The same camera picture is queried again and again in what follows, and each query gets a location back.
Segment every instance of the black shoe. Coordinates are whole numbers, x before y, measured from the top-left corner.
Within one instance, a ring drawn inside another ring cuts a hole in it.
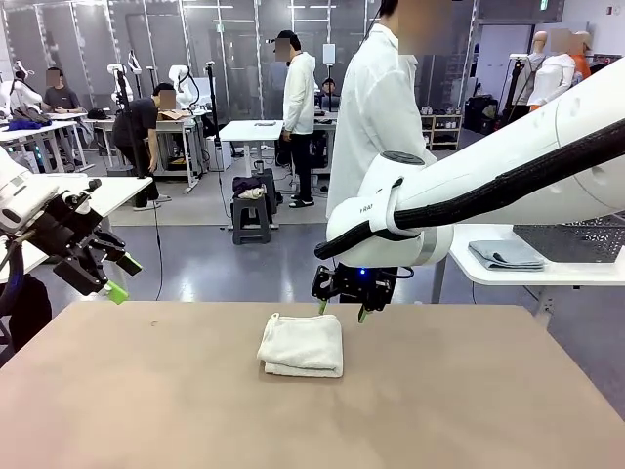
[[[289,203],[290,208],[305,208],[312,207],[314,205],[314,200],[295,200],[294,202]]]

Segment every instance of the sneaker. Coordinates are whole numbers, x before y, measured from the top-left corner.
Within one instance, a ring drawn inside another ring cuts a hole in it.
[[[291,208],[305,208],[312,207],[314,205],[314,200],[296,200],[294,202],[289,203],[289,207]]]
[[[158,198],[155,200],[156,203],[171,202],[171,201],[172,201],[172,197],[170,197],[169,195],[165,195],[164,193],[159,195]]]
[[[154,210],[155,208],[160,208],[160,203],[155,202],[148,202],[147,205],[145,207],[133,207],[133,210],[135,212],[145,212],[147,210]]]

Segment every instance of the brown table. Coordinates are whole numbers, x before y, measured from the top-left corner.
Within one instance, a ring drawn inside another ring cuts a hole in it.
[[[328,308],[332,380],[256,361],[271,313],[314,304],[73,304],[0,370],[0,466],[624,467],[623,421],[526,310],[356,309]]]

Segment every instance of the white folded towel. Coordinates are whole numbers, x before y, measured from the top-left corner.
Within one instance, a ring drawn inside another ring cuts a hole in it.
[[[258,349],[265,373],[314,378],[343,376],[343,337],[336,316],[271,315]]]

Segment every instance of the gray folded cloth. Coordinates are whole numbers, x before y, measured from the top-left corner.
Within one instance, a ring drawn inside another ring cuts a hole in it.
[[[469,250],[491,271],[536,272],[545,268],[536,251],[521,240],[472,241]]]

